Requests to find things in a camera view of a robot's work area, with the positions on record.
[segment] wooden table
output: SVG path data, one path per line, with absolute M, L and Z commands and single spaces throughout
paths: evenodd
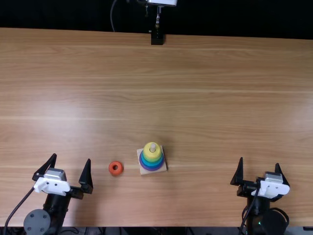
M 168 172 L 140 176 L 149 141 Z M 92 161 L 93 194 L 72 199 L 65 226 L 239 226 L 240 157 L 248 180 L 279 162 L 291 191 L 273 206 L 313 226 L 312 41 L 2 28 L 0 225 L 54 152 L 72 185 Z

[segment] yellow ring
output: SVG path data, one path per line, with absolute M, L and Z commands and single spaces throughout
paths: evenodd
M 154 162 L 161 157 L 161 148 L 157 143 L 154 143 L 156 145 L 156 150 L 154 153 L 150 152 L 150 147 L 151 147 L 151 144 L 153 144 L 153 143 L 154 142 L 150 142 L 144 146 L 143 155 L 144 155 L 145 159 L 153 160 L 153 162 Z

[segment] black background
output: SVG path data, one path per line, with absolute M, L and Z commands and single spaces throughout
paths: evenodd
M 0 0 L 0 26 L 112 31 L 113 0 Z M 136 0 L 117 0 L 118 32 L 147 33 L 155 21 Z M 166 34 L 313 39 L 313 0 L 178 0 L 161 16 Z

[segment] red ring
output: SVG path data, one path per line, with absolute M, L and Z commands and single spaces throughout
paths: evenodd
M 112 175 L 119 175 L 123 172 L 123 165 L 120 162 L 114 161 L 111 162 L 109 165 L 109 172 Z

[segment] ring stacking toy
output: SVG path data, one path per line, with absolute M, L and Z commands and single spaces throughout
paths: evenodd
M 164 155 L 157 143 L 147 143 L 139 157 L 140 165 L 148 171 L 159 170 L 164 164 Z
M 137 155 L 142 175 L 167 170 L 162 146 L 157 143 L 147 143 L 137 150 Z

